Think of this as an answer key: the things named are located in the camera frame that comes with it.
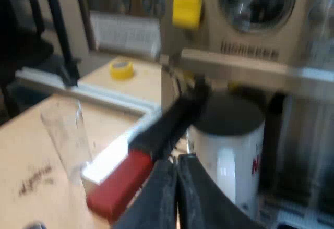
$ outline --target red handle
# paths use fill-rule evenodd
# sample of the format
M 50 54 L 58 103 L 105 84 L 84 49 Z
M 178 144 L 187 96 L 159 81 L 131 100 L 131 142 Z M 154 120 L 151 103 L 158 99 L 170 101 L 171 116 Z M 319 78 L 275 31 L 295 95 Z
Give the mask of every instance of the red handle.
M 148 178 L 153 165 L 150 155 L 131 151 L 109 177 L 87 195 L 89 209 L 111 223 L 116 221 Z

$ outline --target yellow tape roll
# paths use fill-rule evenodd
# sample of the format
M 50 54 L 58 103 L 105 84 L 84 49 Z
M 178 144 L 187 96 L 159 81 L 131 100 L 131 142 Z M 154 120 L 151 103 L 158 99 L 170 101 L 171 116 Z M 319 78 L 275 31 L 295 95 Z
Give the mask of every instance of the yellow tape roll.
M 131 62 L 118 61 L 110 64 L 110 76 L 113 79 L 125 80 L 132 78 L 134 69 Z

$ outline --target white cup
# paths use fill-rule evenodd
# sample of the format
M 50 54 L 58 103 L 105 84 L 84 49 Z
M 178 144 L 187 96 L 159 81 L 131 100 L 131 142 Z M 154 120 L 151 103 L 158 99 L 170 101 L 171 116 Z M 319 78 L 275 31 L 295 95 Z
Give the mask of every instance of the white cup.
M 187 131 L 188 148 L 194 148 L 212 180 L 251 218 L 257 211 L 264 126 L 255 103 L 214 93 L 199 122 Z

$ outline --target wooden table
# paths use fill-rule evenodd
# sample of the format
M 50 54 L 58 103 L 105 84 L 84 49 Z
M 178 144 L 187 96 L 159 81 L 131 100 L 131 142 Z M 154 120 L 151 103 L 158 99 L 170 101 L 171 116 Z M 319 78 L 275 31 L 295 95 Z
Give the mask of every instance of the wooden table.
M 127 94 L 134 93 L 135 96 L 152 101 L 160 100 L 160 74 L 156 75 L 159 67 L 150 67 L 146 63 L 141 67 L 140 62 L 136 61 L 134 68 L 137 75 L 133 83 L 128 81 L 123 86 L 107 77 L 107 68 L 98 69 L 83 81 Z M 149 77 L 157 83 L 152 85 L 151 81 L 146 81 Z M 47 229 L 109 228 L 107 221 L 87 209 L 83 186 L 68 181 L 40 120 L 41 111 L 57 101 L 59 96 L 53 95 L 0 128 L 1 228 L 20 229 L 33 221 L 42 221 Z M 82 104 L 82 114 L 93 155 L 98 154 L 139 118 L 88 103 Z M 51 167 L 51 171 L 43 174 L 33 191 L 20 195 L 22 182 L 47 166 Z

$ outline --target wall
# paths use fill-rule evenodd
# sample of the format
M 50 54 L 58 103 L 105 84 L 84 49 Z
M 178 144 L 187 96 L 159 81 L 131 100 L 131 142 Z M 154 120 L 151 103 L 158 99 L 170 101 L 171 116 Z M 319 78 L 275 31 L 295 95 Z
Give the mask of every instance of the wall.
M 82 76 L 86 75 L 92 70 L 107 63 L 111 59 L 111 56 L 92 54 L 89 52 L 78 0 L 59 0 L 59 2 L 63 13 L 71 52 L 74 58 L 81 59 L 78 68 Z M 54 53 L 56 55 L 61 55 L 61 47 L 53 27 L 49 4 L 47 0 L 39 0 L 39 3 L 46 27 L 46 31 L 43 33 L 42 37 L 53 44 Z M 29 4 L 26 1 L 15 1 L 13 2 L 13 5 L 16 14 L 19 16 L 18 20 L 20 25 L 33 27 Z

